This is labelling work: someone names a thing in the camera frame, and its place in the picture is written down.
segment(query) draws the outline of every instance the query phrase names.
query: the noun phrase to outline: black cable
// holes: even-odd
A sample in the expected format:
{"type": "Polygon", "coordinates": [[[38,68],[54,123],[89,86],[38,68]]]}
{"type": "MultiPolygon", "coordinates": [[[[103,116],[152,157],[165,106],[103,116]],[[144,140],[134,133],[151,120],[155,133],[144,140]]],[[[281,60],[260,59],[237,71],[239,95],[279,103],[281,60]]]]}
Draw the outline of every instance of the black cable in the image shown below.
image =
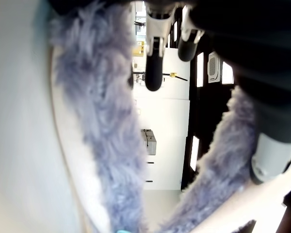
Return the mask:
{"type": "Polygon", "coordinates": [[[184,81],[188,81],[187,79],[180,78],[180,77],[178,77],[178,76],[176,76],[175,78],[177,78],[177,79],[181,79],[181,80],[184,80],[184,81]]]}

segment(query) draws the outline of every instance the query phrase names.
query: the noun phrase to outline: white wall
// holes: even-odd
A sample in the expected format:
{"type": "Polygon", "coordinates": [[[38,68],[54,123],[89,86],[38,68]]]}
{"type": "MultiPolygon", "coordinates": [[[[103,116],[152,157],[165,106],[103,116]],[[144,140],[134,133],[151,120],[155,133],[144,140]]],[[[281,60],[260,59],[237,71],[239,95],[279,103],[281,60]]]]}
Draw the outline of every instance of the white wall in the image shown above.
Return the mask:
{"type": "Polygon", "coordinates": [[[52,115],[46,2],[0,0],[0,203],[35,230],[77,233],[52,115]]]}
{"type": "Polygon", "coordinates": [[[154,232],[180,201],[179,190],[145,190],[145,217],[149,231],[154,232]]]}
{"type": "MultiPolygon", "coordinates": [[[[146,55],[134,57],[136,70],[144,71],[146,55]]],[[[190,63],[180,61],[177,49],[166,48],[163,72],[176,72],[189,80],[190,63]]],[[[189,125],[190,83],[175,78],[166,78],[164,87],[150,92],[136,84],[133,94],[140,114],[142,129],[151,129],[157,140],[155,156],[148,156],[149,174],[146,190],[180,190],[183,171],[185,141],[189,125]]]]}

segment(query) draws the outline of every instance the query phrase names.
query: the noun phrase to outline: white plastic part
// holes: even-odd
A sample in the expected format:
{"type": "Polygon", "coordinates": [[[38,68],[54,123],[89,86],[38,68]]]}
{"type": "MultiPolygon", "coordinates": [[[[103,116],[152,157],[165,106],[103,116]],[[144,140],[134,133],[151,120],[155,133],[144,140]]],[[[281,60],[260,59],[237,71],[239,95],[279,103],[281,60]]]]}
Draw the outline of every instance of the white plastic part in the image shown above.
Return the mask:
{"type": "Polygon", "coordinates": [[[291,143],[278,142],[261,133],[256,154],[251,164],[255,176],[261,182],[272,180],[285,171],[291,161],[291,143]]]}
{"type": "MultiPolygon", "coordinates": [[[[189,15],[190,10],[191,10],[191,7],[186,5],[182,11],[183,20],[182,20],[182,25],[181,25],[181,38],[185,42],[189,40],[192,30],[198,30],[198,28],[191,21],[191,18],[189,15]]],[[[204,31],[201,31],[201,30],[197,31],[195,39],[194,39],[195,44],[199,42],[203,34],[204,34],[204,31]]]]}
{"type": "Polygon", "coordinates": [[[159,55],[160,57],[163,57],[167,38],[170,33],[173,15],[174,10],[167,19],[156,19],[152,18],[149,14],[146,15],[146,53],[148,56],[152,56],[154,38],[158,37],[160,38],[159,55]]]}

